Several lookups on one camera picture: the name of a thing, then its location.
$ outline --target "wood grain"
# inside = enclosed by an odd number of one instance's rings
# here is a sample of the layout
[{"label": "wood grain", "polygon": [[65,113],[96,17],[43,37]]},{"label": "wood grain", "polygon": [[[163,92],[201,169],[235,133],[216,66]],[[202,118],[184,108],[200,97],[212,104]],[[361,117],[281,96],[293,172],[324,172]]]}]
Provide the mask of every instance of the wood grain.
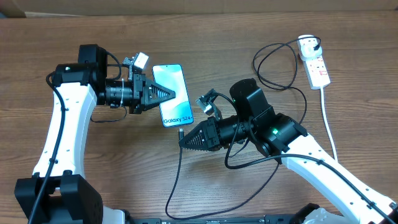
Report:
[{"label": "wood grain", "polygon": [[[80,44],[94,43],[120,60],[145,52],[150,56],[148,77],[155,64],[181,64],[195,116],[185,128],[189,131],[206,119],[195,99],[211,88],[228,95],[235,82],[254,78],[251,60],[259,48],[302,34],[321,37],[332,80],[325,89],[326,109],[339,161],[375,190],[398,200],[397,21],[398,12],[387,11],[0,20],[0,223],[26,222],[13,191],[18,178],[31,175],[47,136],[53,99],[46,74],[60,63],[76,62]],[[293,69],[292,53],[284,49],[267,59],[261,72],[288,83]],[[303,125],[331,152],[319,92],[309,88],[301,63],[294,86],[308,99]],[[263,90],[276,111],[301,117],[299,93]],[[216,103],[224,116],[234,113],[227,102]],[[99,106],[94,116],[121,113]],[[118,123],[91,123],[87,179],[111,208],[129,210],[137,218],[166,218],[177,145],[177,128],[163,128],[158,109]],[[274,170],[275,162],[228,170],[224,154],[184,151],[171,214],[182,217],[237,205]],[[260,155],[249,146],[233,163],[255,158]],[[337,212],[311,185],[281,167],[256,198],[223,217],[295,213],[309,202]]]}]

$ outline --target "smartphone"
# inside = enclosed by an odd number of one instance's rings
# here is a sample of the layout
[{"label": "smartphone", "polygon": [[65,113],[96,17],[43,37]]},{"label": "smartphone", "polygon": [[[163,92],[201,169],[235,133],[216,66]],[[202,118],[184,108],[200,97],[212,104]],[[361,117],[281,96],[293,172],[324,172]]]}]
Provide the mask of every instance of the smartphone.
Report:
[{"label": "smartphone", "polygon": [[192,109],[181,65],[155,65],[152,74],[156,83],[175,91],[174,99],[159,106],[163,126],[167,128],[192,124]]}]

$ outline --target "white charger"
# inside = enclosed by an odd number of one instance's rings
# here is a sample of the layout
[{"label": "white charger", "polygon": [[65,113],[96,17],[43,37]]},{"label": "white charger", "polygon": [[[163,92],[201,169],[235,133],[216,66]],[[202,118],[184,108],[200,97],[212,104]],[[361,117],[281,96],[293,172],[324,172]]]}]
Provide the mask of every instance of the white charger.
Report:
[{"label": "white charger", "polygon": [[[313,37],[313,35],[301,35],[298,38],[302,37]],[[320,90],[323,121],[325,122],[326,131],[330,139],[333,157],[336,162],[338,162],[335,142],[331,136],[325,111],[325,94],[323,92],[323,88],[330,84],[330,78],[328,70],[326,69],[325,61],[322,57],[322,47],[314,50],[314,47],[318,45],[316,38],[298,40],[297,45],[300,50],[300,58],[303,60],[305,73],[307,74],[311,89]]]}]

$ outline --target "wooden surface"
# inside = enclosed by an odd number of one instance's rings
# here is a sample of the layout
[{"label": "wooden surface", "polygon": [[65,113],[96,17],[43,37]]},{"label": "wooden surface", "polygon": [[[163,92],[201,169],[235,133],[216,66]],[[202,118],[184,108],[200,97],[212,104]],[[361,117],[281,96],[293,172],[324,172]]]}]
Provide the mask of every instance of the wooden surface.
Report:
[{"label": "wooden surface", "polygon": [[[321,37],[332,80],[325,89],[326,108],[339,161],[364,183],[398,200],[397,21],[398,12],[382,11],[0,20],[0,223],[26,223],[13,192],[18,178],[32,174],[45,144],[53,103],[45,76],[60,63],[76,62],[80,44],[94,43],[120,60],[145,52],[148,77],[155,64],[181,64],[195,116],[184,127],[188,132],[206,119],[195,99],[211,88],[229,95],[232,84],[255,77],[251,60],[262,46],[302,34]],[[284,49],[267,59],[261,72],[288,83],[293,69],[292,53]],[[113,68],[109,72],[116,74]],[[319,91],[310,89],[302,63],[294,86],[308,99],[303,125],[331,154]],[[263,89],[275,111],[301,117],[299,93]],[[233,114],[227,102],[216,103],[225,117]],[[104,106],[94,113],[97,119],[120,115]],[[165,218],[178,152],[177,128],[163,128],[157,108],[118,123],[91,123],[86,178],[105,205],[127,209],[134,217]],[[228,170],[225,152],[184,151],[172,215],[237,205],[274,170],[274,161]],[[260,157],[250,146],[232,164]],[[309,202],[337,212],[310,184],[281,167],[251,202],[218,216],[295,213]]]}]

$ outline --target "wooden table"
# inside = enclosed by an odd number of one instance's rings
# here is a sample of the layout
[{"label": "wooden table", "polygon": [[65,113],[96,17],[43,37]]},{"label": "wooden table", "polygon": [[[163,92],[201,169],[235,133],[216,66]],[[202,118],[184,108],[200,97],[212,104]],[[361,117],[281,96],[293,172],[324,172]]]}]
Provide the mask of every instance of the wooden table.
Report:
[{"label": "wooden table", "polygon": [[[32,174],[45,144],[53,104],[45,76],[60,63],[76,62],[80,44],[94,43],[120,60],[145,52],[150,56],[148,77],[155,64],[181,64],[195,114],[195,122],[184,127],[187,132],[206,119],[195,104],[200,95],[211,88],[229,95],[232,84],[256,77],[251,60],[262,46],[302,34],[321,37],[332,81],[325,89],[326,108],[339,161],[364,183],[397,201],[397,21],[396,11],[0,20],[0,222],[26,223],[14,186],[18,178]],[[270,80],[288,83],[293,69],[292,53],[284,49],[267,59],[261,72]],[[294,86],[308,99],[303,125],[331,154],[320,94],[310,89],[302,63]],[[299,93],[263,90],[276,112],[301,117]],[[226,101],[216,103],[225,117],[234,114]],[[122,113],[98,106],[94,117],[115,118]],[[127,209],[137,218],[166,218],[177,146],[177,128],[163,128],[157,108],[128,115],[118,123],[91,123],[86,178],[105,205]],[[228,170],[225,152],[184,151],[180,181],[170,204],[172,215],[237,205],[265,182],[276,165],[272,161]],[[232,163],[260,157],[249,146]],[[219,217],[295,213],[309,202],[337,212],[310,184],[281,167],[256,198]]]}]

